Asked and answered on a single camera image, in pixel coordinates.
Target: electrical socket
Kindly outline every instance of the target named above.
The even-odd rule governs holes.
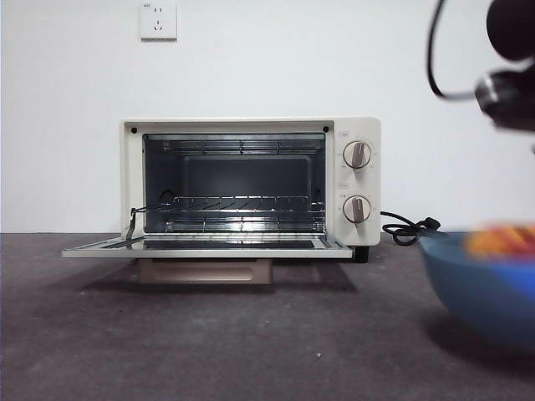
[[[143,3],[140,8],[141,40],[176,40],[176,5],[173,0]]]

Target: power cord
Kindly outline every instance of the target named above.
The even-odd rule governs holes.
[[[403,221],[405,224],[385,224],[383,230],[392,236],[395,243],[399,246],[411,246],[415,244],[419,239],[419,234],[423,231],[438,231],[441,227],[441,223],[431,217],[427,217],[425,220],[414,223],[409,219],[390,213],[388,211],[381,211],[382,216],[393,217],[397,220]],[[402,241],[401,238],[411,237],[409,240]]]
[[[427,79],[429,80],[429,85],[433,93],[439,98],[446,100],[468,100],[473,99],[476,94],[471,92],[460,92],[456,94],[445,94],[441,91],[435,81],[435,75],[433,74],[433,53],[434,53],[434,42],[435,42],[435,33],[436,27],[439,20],[441,19],[442,9],[446,0],[439,0],[436,4],[435,15],[431,23],[431,28],[429,30],[429,41],[427,43]]]

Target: oven door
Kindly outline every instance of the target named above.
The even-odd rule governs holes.
[[[113,238],[63,251],[63,257],[350,258],[353,251],[325,234],[203,233]]]

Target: control knob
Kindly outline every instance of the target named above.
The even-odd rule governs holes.
[[[345,164],[352,169],[362,169],[368,165],[371,159],[371,150],[362,140],[357,140],[347,144],[344,148]]]
[[[342,209],[345,218],[355,224],[368,220],[371,212],[368,200],[362,196],[351,196],[345,201]]]

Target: blue bowl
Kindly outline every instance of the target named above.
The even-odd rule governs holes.
[[[535,352],[535,261],[478,261],[465,237],[420,238],[436,295],[491,343]]]

